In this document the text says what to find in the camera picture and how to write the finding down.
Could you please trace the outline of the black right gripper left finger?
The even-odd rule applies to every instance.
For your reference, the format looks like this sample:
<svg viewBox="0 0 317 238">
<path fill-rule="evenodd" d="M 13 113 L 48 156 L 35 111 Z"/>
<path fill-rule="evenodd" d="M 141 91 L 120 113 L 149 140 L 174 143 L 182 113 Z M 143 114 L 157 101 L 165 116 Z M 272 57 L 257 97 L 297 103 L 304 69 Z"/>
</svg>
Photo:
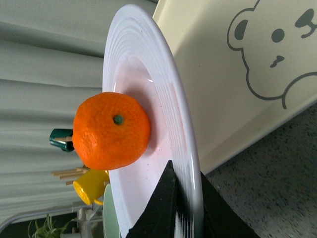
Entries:
<svg viewBox="0 0 317 238">
<path fill-rule="evenodd" d="M 149 202 L 127 234 L 128 238 L 173 238 L 177 211 L 178 178 L 169 160 Z"/>
</svg>

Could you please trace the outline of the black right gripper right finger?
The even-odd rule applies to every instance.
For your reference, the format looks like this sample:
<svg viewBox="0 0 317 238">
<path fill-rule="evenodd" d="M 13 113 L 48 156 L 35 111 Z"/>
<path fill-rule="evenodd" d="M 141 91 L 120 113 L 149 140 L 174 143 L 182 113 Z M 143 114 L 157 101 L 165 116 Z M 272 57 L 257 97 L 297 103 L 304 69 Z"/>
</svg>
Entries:
<svg viewBox="0 0 317 238">
<path fill-rule="evenodd" d="M 204 174 L 201 174 L 204 204 L 205 238 L 257 238 L 249 227 L 225 202 Z"/>
</svg>

